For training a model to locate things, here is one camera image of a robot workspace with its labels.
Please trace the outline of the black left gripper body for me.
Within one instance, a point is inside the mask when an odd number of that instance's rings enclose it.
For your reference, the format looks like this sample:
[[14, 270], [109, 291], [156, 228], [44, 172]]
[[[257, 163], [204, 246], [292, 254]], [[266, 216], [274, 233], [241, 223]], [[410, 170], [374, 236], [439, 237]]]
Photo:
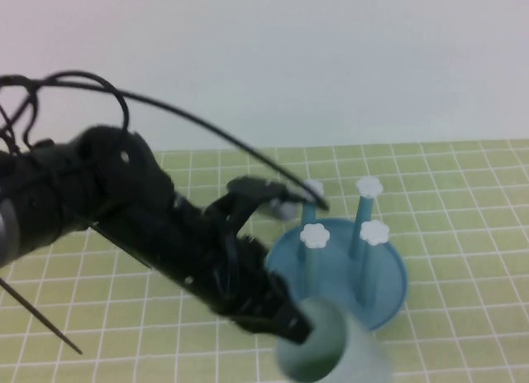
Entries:
[[220, 293], [214, 311], [249, 333], [275, 335], [275, 316], [291, 304], [282, 281], [264, 266], [265, 250], [256, 242], [228, 234], [222, 239], [227, 272], [217, 273]]

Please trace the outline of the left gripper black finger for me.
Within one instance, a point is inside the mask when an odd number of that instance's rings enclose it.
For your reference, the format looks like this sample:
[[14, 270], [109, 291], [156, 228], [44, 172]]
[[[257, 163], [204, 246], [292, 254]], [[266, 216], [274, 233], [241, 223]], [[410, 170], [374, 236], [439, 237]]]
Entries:
[[296, 304], [284, 304], [275, 316], [275, 335], [292, 343], [305, 343], [312, 330], [310, 319]]

